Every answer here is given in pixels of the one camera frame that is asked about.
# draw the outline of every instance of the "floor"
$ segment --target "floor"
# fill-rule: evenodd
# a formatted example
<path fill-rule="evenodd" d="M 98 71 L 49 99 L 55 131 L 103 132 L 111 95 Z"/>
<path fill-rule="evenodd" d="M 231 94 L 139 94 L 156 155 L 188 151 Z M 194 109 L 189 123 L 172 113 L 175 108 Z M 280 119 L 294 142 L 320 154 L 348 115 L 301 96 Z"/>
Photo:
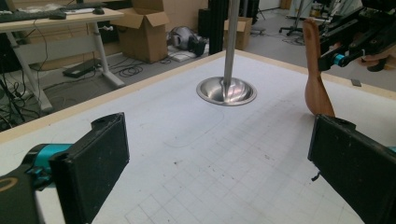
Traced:
<path fill-rule="evenodd" d="M 294 24 L 294 20 L 287 18 L 288 14 L 289 12 L 287 10 L 282 9 L 267 10 L 264 11 L 262 15 L 259 14 L 259 20 L 254 24 L 253 29 L 265 29 L 265 31 L 262 33 L 252 32 L 245 51 L 306 67 L 302 34 L 294 32 L 292 35 L 286 36 L 288 31 L 279 32 L 281 27 L 290 27 Z M 195 60 L 199 60 L 199 58 L 189 59 L 182 63 L 171 59 L 165 59 L 161 62 L 146 64 L 125 58 L 121 54 L 108 57 L 110 70 L 120 77 L 127 85 Z M 103 76 L 99 75 L 100 72 L 92 72 L 79 79 L 74 79 L 64 77 L 62 74 L 64 69 L 65 68 L 37 72 L 37 76 L 40 77 L 40 85 L 43 87 L 54 106 L 54 112 L 115 90 Z M 344 68 L 333 66 L 327 73 L 347 79 L 358 79 L 363 84 L 396 91 L 396 87 L 393 85 L 393 83 L 396 83 L 396 76 L 394 76 L 394 72 L 391 71 L 371 73 L 365 68 L 358 66 L 356 63 L 351 63 Z M 6 79 L 8 85 L 18 82 L 19 91 L 23 91 L 21 72 L 6 74 Z M 26 121 L 46 116 L 46 114 L 39 112 L 35 99 L 28 96 L 28 94 L 25 96 L 26 97 L 23 97 L 23 101 L 18 102 L 18 105 L 22 108 L 22 114 Z M 8 117 L 8 113 L 4 113 L 4 111 L 10 110 L 9 103 L 5 97 L 0 100 L 0 104 L 3 105 L 1 107 L 3 112 L 0 113 L 2 120 L 2 122 L 0 122 L 0 130 L 5 130 L 23 123 L 20 116 L 15 113 L 15 110 L 11 109 L 11 111 L 14 111 L 14 115 L 11 117 Z"/>

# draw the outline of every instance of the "desk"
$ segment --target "desk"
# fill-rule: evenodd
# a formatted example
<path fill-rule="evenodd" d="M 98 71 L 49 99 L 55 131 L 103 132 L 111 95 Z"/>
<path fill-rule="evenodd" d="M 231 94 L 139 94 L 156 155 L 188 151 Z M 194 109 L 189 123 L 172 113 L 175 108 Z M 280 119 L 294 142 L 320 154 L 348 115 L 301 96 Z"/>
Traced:
<path fill-rule="evenodd" d="M 47 95 L 39 87 L 38 80 L 35 79 L 29 64 L 41 63 L 46 60 L 54 60 L 67 56 L 73 56 L 90 51 L 98 50 L 103 67 L 103 75 L 120 88 L 125 84 L 108 70 L 105 50 L 102 44 L 102 38 L 97 26 L 98 21 L 111 21 L 122 17 L 123 14 L 105 8 L 104 15 L 94 15 L 92 13 L 68 15 L 66 20 L 36 20 L 36 21 L 14 21 L 0 23 L 0 33 L 6 33 L 11 47 L 20 61 L 22 69 L 28 77 L 32 92 L 40 104 L 43 112 L 50 112 L 53 108 Z M 66 26 L 72 24 L 91 23 L 93 26 L 93 35 L 75 37 L 47 43 L 19 45 L 15 40 L 12 32 L 26 31 L 33 29 L 45 29 L 51 27 Z"/>
<path fill-rule="evenodd" d="M 307 159 L 314 124 L 304 102 L 307 71 L 236 51 L 233 77 L 254 85 L 247 105 L 202 100 L 197 85 L 223 74 L 224 52 L 0 133 L 0 175 L 41 143 L 74 143 L 91 121 L 126 116 L 130 163 L 99 223 L 321 223 L 361 219 Z M 354 88 L 323 74 L 337 116 L 396 146 L 396 94 Z M 38 192 L 48 223 L 63 223 L 55 189 Z"/>

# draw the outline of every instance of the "wire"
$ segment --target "wire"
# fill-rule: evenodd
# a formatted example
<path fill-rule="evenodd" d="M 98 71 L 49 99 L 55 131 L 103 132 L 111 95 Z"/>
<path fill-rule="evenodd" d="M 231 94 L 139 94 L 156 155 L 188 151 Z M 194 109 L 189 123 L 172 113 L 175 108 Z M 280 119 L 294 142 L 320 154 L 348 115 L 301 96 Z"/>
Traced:
<path fill-rule="evenodd" d="M 39 118 L 41 118 L 41 116 L 40 116 L 40 114 L 38 114 L 36 111 L 34 111 L 34 110 L 31 110 L 31 109 L 26 109 L 26 108 L 24 108 L 24 107 L 22 107 L 21 108 L 21 111 L 27 111 L 27 112 L 31 112 L 31 113 L 34 113 L 35 115 L 36 115 L 36 117 L 33 117 L 33 116 L 30 116 L 30 115 L 27 115 L 27 114 L 23 114 L 24 116 L 27 116 L 27 117 L 29 117 L 29 118 L 33 118 L 33 119 L 39 119 Z"/>
<path fill-rule="evenodd" d="M 169 64 L 171 62 L 172 62 L 172 60 L 169 57 L 166 57 L 165 59 L 160 60 L 160 63 L 162 63 L 162 64 Z"/>
<path fill-rule="evenodd" d="M 109 69 L 116 70 L 118 68 L 121 68 L 120 70 L 112 72 L 113 74 L 118 74 L 120 77 L 132 77 L 143 71 L 143 67 L 141 67 L 140 65 L 144 65 L 146 63 L 138 62 L 137 60 L 132 60 L 129 64 L 121 65 L 122 63 L 128 61 L 128 59 L 129 58 L 114 65 L 111 65 Z"/>
<path fill-rule="evenodd" d="M 70 4 L 72 4 L 72 2 L 74 2 L 75 0 L 70 1 L 69 3 L 67 3 L 66 5 L 69 6 Z"/>
<path fill-rule="evenodd" d="M 29 34 L 25 35 L 22 39 L 26 39 L 26 38 L 29 37 L 29 35 L 31 35 L 34 31 L 35 31 L 35 29 L 34 29 L 33 31 L 31 31 Z"/>
<path fill-rule="evenodd" d="M 66 97 L 64 97 L 64 96 L 54 96 L 54 97 L 52 97 L 50 99 L 53 100 L 53 99 L 56 99 L 56 98 L 61 98 L 61 99 L 64 100 L 64 102 L 61 105 L 61 108 L 64 108 L 64 106 L 66 105 Z"/>
<path fill-rule="evenodd" d="M 64 84 L 69 84 L 69 83 L 80 82 L 80 81 L 83 81 L 83 80 L 86 80 L 86 79 L 90 79 L 90 78 L 93 78 L 93 77 L 95 77 L 95 75 L 92 75 L 90 77 L 83 77 L 83 78 L 80 78 L 80 79 L 77 79 L 77 80 L 71 80 L 71 81 L 55 83 L 55 84 L 52 84 L 52 85 L 50 85 L 48 87 L 45 87 L 43 90 L 47 91 L 47 90 L 52 89 L 52 88 L 57 87 L 57 86 L 61 86 L 61 85 L 64 85 Z"/>
<path fill-rule="evenodd" d="M 44 62 L 40 65 L 40 67 L 37 70 L 37 90 L 38 90 L 38 95 L 37 95 L 37 101 L 40 101 L 40 94 L 41 94 L 41 90 L 40 90 L 40 78 L 38 78 L 38 72 L 41 71 L 41 69 L 43 68 L 44 64 L 46 63 L 47 59 L 49 58 L 49 52 L 48 52 L 48 44 L 47 44 L 47 39 L 46 37 L 43 35 L 43 33 L 41 33 L 40 29 L 38 29 L 38 27 L 35 25 L 35 22 L 37 20 L 33 21 L 33 26 L 37 29 L 37 31 L 40 33 L 41 37 L 43 37 L 44 39 L 44 45 L 45 45 L 45 50 L 46 50 L 46 59 L 44 60 Z"/>
<path fill-rule="evenodd" d="M 12 119 L 12 114 L 13 114 L 12 113 L 13 112 L 12 106 L 14 105 L 16 110 L 18 110 L 19 108 L 18 108 L 17 104 L 15 103 L 15 95 L 12 92 L 10 92 L 9 89 L 8 89 L 8 85 L 7 85 L 7 82 L 6 82 L 6 73 L 5 73 L 4 65 L 3 65 L 3 60 L 1 60 L 0 63 L 1 63 L 1 72 L 2 72 L 2 76 L 3 76 L 3 80 L 4 80 L 0 84 L 1 84 L 1 87 L 3 88 L 5 96 L 8 98 L 8 104 L 5 106 L 7 108 L 7 111 L 4 110 L 4 109 L 1 109 L 1 110 L 7 113 L 7 115 L 8 115 L 7 121 L 8 121 L 8 124 L 10 124 L 9 121 Z"/>
<path fill-rule="evenodd" d="M 304 46 L 304 40 L 302 37 L 283 39 L 282 41 L 291 45 Z"/>
<path fill-rule="evenodd" d="M 12 125 L 11 125 L 11 123 L 9 122 L 8 119 L 4 118 L 2 115 L 0 115 L 0 119 L 2 119 L 2 120 L 6 123 L 6 125 L 8 125 L 8 128 L 5 128 L 5 129 L 3 129 L 3 130 L 7 130 L 7 129 L 13 128 Z"/>
<path fill-rule="evenodd" d="M 26 94 L 26 83 L 25 83 L 25 80 L 24 80 L 24 72 L 23 72 L 23 69 L 22 69 L 21 71 L 22 71 L 22 84 L 23 84 L 23 92 L 22 92 L 22 94 L 21 94 L 21 98 L 22 98 L 22 96 L 24 96 L 24 94 Z"/>
<path fill-rule="evenodd" d="M 257 32 L 257 33 L 255 33 L 255 34 L 250 33 L 250 36 L 252 36 L 252 37 L 256 37 L 256 36 L 265 36 L 265 33 L 264 33 L 264 32 Z"/>

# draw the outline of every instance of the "metal pole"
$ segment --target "metal pole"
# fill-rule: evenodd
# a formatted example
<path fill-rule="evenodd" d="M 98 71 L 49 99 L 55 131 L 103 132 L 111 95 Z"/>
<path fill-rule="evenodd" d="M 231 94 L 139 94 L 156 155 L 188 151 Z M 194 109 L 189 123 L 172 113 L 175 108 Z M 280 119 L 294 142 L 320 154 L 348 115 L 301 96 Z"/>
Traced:
<path fill-rule="evenodd" d="M 229 0 L 210 1 L 209 54 L 223 51 L 224 21 L 228 18 Z"/>
<path fill-rule="evenodd" d="M 235 52 L 235 39 L 236 39 L 236 28 L 238 25 L 238 10 L 240 0 L 231 1 L 231 13 L 230 23 L 228 27 L 228 43 L 225 55 L 225 68 L 224 68 L 224 96 L 228 96 L 228 89 L 231 85 L 231 79 L 233 75 L 233 55 Z"/>
<path fill-rule="evenodd" d="M 244 0 L 244 17 L 248 16 L 248 0 Z"/>
<path fill-rule="evenodd" d="M 112 74 L 110 72 L 110 70 L 108 69 L 105 49 L 102 44 L 102 37 L 99 32 L 98 24 L 95 21 L 95 22 L 92 22 L 92 25 L 93 25 L 93 31 L 94 31 L 93 36 L 95 38 L 96 49 L 99 51 L 100 59 L 102 62 L 102 68 L 103 68 L 102 75 L 104 77 L 106 77 L 107 79 L 109 79 L 117 88 L 124 87 L 125 83 L 118 77 L 114 76 L 114 74 Z"/>

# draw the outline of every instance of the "white wall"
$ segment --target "white wall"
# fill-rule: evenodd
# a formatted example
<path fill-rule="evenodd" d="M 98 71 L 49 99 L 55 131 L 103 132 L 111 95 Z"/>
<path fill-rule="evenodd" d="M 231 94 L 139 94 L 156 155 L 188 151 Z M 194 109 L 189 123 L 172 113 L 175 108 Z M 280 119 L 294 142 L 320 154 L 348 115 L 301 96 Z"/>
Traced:
<path fill-rule="evenodd" d="M 301 18 L 309 17 L 309 12 L 311 11 L 312 2 L 313 2 L 312 0 L 304 0 L 304 4 L 302 6 L 303 9 L 301 12 Z M 300 10 L 299 9 L 300 4 L 301 4 L 301 0 L 292 0 L 288 16 L 297 17 L 298 10 Z"/>
<path fill-rule="evenodd" d="M 260 4 L 259 4 L 260 10 L 265 10 L 275 7 L 280 7 L 280 0 L 260 0 Z"/>

